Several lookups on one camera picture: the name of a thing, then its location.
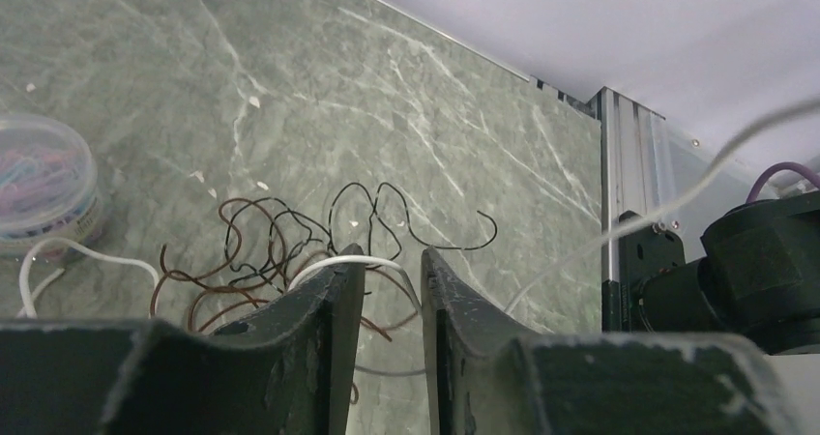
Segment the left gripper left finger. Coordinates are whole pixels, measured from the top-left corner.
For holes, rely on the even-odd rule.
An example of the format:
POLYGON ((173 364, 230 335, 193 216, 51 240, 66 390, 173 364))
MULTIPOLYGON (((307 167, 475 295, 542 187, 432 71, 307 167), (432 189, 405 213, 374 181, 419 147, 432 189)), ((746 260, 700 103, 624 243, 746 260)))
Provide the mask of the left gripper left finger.
POLYGON ((218 328, 5 320, 5 434, 341 434, 365 272, 341 264, 218 328))

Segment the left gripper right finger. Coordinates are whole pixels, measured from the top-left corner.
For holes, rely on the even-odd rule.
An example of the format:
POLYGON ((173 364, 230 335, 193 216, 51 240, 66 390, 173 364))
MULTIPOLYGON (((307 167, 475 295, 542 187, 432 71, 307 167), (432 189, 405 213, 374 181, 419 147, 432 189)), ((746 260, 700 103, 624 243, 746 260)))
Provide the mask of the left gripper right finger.
POLYGON ((434 434, 798 434, 773 367, 727 333, 542 334, 421 256, 434 434))

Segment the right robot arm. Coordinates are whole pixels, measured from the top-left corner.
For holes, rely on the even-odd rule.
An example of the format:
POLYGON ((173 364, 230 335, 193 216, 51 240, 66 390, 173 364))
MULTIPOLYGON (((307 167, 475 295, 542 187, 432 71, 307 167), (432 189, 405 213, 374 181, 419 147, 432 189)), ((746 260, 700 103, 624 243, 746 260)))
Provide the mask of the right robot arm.
POLYGON ((769 355, 819 351, 819 194, 746 203, 707 227, 705 254, 642 228, 601 288, 606 332, 731 333, 769 355))

